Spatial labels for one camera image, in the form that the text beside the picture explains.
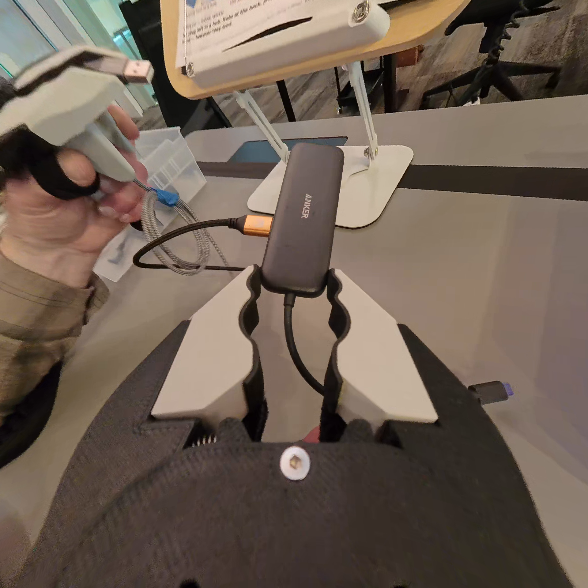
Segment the person's left hand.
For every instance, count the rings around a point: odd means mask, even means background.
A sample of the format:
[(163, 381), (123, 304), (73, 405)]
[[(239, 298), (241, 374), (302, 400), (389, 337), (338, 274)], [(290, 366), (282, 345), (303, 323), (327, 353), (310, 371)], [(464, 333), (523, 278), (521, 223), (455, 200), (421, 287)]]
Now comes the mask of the person's left hand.
[(6, 226), (1, 253), (22, 268), (71, 288), (86, 289), (102, 250), (141, 216), (144, 190), (100, 177), (99, 202), (63, 201), (31, 175), (10, 179), (4, 190)]

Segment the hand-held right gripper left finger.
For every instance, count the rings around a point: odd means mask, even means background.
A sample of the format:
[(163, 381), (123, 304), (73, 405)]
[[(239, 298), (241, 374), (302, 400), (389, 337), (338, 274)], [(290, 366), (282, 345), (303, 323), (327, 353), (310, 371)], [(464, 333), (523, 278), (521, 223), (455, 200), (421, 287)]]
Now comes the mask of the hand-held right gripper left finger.
[(227, 418), (261, 438), (267, 420), (261, 358), (258, 265), (246, 267), (189, 320), (152, 407), (156, 420), (198, 420), (212, 431)]

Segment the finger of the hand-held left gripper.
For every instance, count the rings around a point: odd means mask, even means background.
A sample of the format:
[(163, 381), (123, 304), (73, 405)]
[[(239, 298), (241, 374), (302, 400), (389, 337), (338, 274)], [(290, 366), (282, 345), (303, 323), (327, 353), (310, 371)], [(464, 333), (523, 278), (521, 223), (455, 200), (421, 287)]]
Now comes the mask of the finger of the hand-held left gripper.
[(113, 75), (65, 70), (2, 107), (1, 143), (28, 131), (50, 145), (63, 146), (124, 94), (124, 84)]
[(82, 66), (87, 61), (102, 57), (115, 57), (112, 49), (99, 47), (69, 47), (48, 55), (21, 70), (12, 79), (12, 85), (43, 84), (70, 66)]

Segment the black office chair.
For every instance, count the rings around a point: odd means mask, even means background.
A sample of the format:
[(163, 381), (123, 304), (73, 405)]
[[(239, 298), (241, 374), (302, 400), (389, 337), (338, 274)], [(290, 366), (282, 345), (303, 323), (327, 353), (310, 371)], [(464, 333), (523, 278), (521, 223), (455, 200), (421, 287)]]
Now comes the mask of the black office chair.
[(470, 70), (444, 84), (425, 91), (419, 109), (430, 107), (430, 98), (447, 92), (457, 107), (473, 105), (488, 96), (495, 88), (510, 101), (523, 100), (522, 94), (511, 82), (512, 77), (547, 75), (547, 89), (555, 89), (560, 81), (561, 67), (501, 61), (504, 43), (511, 40), (510, 29), (520, 27), (524, 18), (537, 17), (560, 10), (551, 1), (470, 1), (465, 10), (445, 30), (450, 36), (461, 26), (483, 24), (484, 36), (479, 53), (486, 58), (481, 66)]

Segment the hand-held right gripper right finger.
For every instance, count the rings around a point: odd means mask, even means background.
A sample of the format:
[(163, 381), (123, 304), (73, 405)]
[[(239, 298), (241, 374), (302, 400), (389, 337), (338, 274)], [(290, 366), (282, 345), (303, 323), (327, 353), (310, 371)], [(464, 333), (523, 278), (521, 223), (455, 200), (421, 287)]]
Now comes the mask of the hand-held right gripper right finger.
[(396, 319), (339, 269), (329, 271), (327, 299), (336, 340), (325, 373), (322, 439), (339, 440), (357, 419), (374, 432), (388, 421), (436, 423)]

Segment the clear plastic organizer box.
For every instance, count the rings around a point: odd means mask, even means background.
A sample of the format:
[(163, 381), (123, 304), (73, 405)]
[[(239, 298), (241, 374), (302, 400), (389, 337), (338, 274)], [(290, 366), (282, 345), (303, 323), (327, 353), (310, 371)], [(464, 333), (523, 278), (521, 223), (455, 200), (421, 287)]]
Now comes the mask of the clear plastic organizer box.
[[(135, 143), (137, 156), (148, 172), (148, 185), (178, 194), (190, 203), (206, 184), (179, 127), (143, 130)], [(118, 282), (132, 267), (132, 258), (151, 238), (129, 226), (112, 239), (96, 262), (94, 272)]]

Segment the white document stand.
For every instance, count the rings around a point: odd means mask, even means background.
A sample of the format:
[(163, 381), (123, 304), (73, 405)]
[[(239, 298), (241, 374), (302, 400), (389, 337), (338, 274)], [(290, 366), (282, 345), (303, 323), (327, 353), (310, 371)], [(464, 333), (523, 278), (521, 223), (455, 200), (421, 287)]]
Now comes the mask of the white document stand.
[[(175, 65), (199, 86), (224, 84), (234, 74), (256, 75), (382, 39), (390, 27), (387, 12), (369, 1), (317, 1), (311, 17), (290, 20), (232, 43), (189, 46), (183, 39), (179, 1)], [(345, 66), (364, 121), (367, 146), (340, 146), (344, 153), (336, 225), (362, 228), (377, 220), (413, 159), (407, 146), (378, 146), (364, 75), (359, 62)]]

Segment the black foam wrist rest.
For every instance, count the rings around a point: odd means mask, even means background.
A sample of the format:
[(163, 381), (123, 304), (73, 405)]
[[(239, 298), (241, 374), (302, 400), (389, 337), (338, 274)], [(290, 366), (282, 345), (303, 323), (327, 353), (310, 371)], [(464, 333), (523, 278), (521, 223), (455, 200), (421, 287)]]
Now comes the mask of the black foam wrist rest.
[(40, 436), (52, 414), (63, 362), (56, 363), (3, 421), (1, 467), (24, 454)]

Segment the person's left forearm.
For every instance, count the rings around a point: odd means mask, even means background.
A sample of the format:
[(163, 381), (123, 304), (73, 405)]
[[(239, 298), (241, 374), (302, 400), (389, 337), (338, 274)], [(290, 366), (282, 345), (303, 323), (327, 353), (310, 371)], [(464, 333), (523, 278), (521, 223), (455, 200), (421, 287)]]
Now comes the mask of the person's left forearm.
[(73, 288), (1, 255), (1, 420), (70, 352), (109, 290), (93, 274)]

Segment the instruction sheet on stand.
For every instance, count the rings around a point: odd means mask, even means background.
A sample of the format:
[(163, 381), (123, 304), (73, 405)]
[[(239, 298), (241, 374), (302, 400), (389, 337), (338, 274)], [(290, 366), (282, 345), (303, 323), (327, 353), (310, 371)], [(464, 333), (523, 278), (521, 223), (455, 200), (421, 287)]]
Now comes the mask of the instruction sheet on stand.
[(265, 69), (256, 75), (234, 74), (229, 82), (199, 86), (175, 67), (179, 2), (160, 1), (164, 59), (168, 78), (180, 96), (203, 99), (221, 93), (241, 91), (251, 87), (272, 84), (276, 81), (328, 70), (355, 61), (365, 61), (380, 56), (397, 54), (406, 49), (422, 45), (425, 41), (440, 36), (448, 25), (463, 12), (468, 1), (412, 1), (389, 11), (391, 25), (386, 35), (369, 45), (331, 52), (313, 59), (298, 57), (295, 62), (272, 70)]

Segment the printed instruction sheet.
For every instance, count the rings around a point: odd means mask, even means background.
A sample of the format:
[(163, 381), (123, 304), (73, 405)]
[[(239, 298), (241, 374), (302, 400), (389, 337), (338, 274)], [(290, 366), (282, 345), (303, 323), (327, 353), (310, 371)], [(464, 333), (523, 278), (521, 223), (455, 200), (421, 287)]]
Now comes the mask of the printed instruction sheet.
[(317, 1), (184, 1), (180, 9), (183, 40), (207, 47), (248, 39), (290, 20), (311, 17)]

